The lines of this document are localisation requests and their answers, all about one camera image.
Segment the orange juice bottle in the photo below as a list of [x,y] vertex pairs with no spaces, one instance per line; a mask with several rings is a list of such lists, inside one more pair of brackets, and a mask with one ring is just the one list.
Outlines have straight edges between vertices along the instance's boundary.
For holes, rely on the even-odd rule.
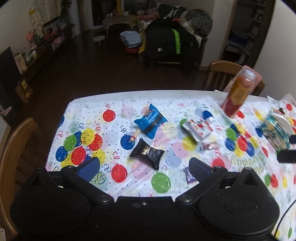
[[243,105],[250,95],[250,85],[251,81],[245,77],[240,76],[236,79],[233,87],[221,104],[221,108],[227,117],[232,118]]

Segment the purple candy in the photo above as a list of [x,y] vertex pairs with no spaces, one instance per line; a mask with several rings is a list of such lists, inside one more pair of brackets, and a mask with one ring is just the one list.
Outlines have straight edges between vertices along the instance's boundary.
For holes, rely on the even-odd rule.
[[185,172],[185,176],[188,184],[197,181],[196,178],[190,173],[189,167],[185,167],[184,172]]

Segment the wooden chair left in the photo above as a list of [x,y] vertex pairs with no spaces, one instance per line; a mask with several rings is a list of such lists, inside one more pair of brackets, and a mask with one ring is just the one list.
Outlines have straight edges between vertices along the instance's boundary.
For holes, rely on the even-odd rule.
[[15,197],[16,171],[23,150],[37,126],[33,118],[24,120],[10,135],[1,156],[1,216],[14,235],[18,232],[10,216],[10,207]]

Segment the blue snack packet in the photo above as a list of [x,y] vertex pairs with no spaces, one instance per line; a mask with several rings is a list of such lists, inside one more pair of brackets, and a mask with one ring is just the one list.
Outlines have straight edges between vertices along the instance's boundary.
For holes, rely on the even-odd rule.
[[155,137],[158,127],[165,122],[167,122],[167,119],[153,104],[150,104],[149,110],[142,118],[134,121],[139,129],[151,140]]

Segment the white red drink pouch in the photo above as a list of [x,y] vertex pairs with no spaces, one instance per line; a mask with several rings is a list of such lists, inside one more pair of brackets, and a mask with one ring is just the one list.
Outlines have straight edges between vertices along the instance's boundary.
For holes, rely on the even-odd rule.
[[181,127],[194,139],[196,143],[202,142],[213,133],[211,126],[201,117],[185,119]]

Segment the wooden chair with pink cloth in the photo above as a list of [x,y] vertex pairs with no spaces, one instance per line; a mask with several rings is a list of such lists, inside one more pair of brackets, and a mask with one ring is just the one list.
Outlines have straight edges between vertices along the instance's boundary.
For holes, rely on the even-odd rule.
[[252,89],[251,95],[259,96],[265,88],[261,75],[247,65],[241,66],[225,60],[217,60],[210,63],[203,83],[203,90],[229,92],[236,79],[236,75],[242,68],[255,73],[257,85]]

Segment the small white stool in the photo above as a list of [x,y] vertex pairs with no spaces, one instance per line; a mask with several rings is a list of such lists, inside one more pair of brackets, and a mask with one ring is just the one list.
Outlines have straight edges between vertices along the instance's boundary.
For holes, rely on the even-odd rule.
[[101,46],[101,44],[105,43],[105,36],[100,35],[93,38],[93,42]]

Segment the dark tv sideboard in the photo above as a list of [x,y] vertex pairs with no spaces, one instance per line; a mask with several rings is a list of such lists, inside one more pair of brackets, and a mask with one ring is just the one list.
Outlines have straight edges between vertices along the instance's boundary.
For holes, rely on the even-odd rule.
[[49,57],[63,42],[72,36],[70,25],[55,32],[47,33],[37,42],[37,47],[29,51],[29,62],[25,62],[26,70],[19,70],[15,56],[10,47],[1,53],[1,108],[12,107],[19,110],[25,103],[25,94],[17,92],[22,88],[22,81],[26,84],[41,70]]

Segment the black backpack green stripe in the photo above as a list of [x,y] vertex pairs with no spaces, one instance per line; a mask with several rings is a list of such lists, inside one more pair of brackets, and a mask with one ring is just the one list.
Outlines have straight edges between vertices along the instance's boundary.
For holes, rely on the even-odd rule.
[[154,63],[180,63],[184,69],[195,67],[199,43],[177,20],[155,19],[144,31],[146,41],[142,60]]

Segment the small brown transparent snack bar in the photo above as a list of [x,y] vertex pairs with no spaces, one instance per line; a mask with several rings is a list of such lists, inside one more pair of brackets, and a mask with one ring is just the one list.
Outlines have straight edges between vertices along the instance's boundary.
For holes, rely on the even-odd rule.
[[219,144],[217,142],[211,142],[211,143],[201,143],[199,146],[200,151],[207,151],[207,150],[213,150],[213,149],[219,149]]

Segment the black snack packet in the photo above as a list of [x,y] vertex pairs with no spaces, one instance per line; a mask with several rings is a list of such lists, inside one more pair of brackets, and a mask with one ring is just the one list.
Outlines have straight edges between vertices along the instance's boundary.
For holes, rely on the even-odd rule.
[[147,144],[142,138],[139,140],[137,146],[133,149],[130,154],[131,158],[138,158],[140,161],[144,162],[148,166],[152,167],[154,170],[159,169],[159,163],[161,157],[165,151],[155,149]]

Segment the teal tissue pack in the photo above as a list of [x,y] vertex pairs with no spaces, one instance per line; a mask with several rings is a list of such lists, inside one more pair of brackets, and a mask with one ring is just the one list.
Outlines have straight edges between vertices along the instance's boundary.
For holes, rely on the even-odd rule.
[[272,108],[259,129],[277,152],[290,148],[289,138],[295,133],[279,110]]

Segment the balloon birthday tablecloth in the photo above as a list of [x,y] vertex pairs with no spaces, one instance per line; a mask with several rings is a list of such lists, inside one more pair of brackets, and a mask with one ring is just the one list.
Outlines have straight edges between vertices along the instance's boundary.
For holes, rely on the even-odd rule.
[[[137,145],[130,142],[137,129],[134,121],[144,115],[150,104],[167,119],[152,140],[143,133],[139,135],[151,147],[165,151],[158,171],[130,157]],[[209,96],[157,99],[97,95],[75,99],[61,118],[46,169],[59,171],[97,157],[100,171],[90,182],[112,197],[176,198],[196,184],[188,184],[184,172],[192,157],[229,171],[251,167],[280,207],[276,237],[295,240],[295,165],[280,164],[276,150],[259,130],[272,108],[282,108],[295,126],[295,102],[290,98],[245,102],[232,119]],[[181,124],[185,119],[198,117],[211,126],[213,133],[196,143]],[[201,143],[211,142],[217,142],[219,149],[200,151]]]

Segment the folded blue grey clothes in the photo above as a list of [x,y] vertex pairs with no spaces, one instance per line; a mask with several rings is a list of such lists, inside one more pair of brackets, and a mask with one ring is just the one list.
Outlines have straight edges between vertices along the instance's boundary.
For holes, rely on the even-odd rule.
[[128,48],[137,48],[142,45],[142,38],[137,31],[124,31],[120,33],[120,39]]

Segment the small sausage stick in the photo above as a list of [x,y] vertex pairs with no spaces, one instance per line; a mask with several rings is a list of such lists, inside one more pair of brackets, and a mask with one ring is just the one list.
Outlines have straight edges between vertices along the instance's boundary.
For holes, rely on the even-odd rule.
[[134,142],[140,133],[141,133],[141,129],[138,128],[130,137],[130,142]]

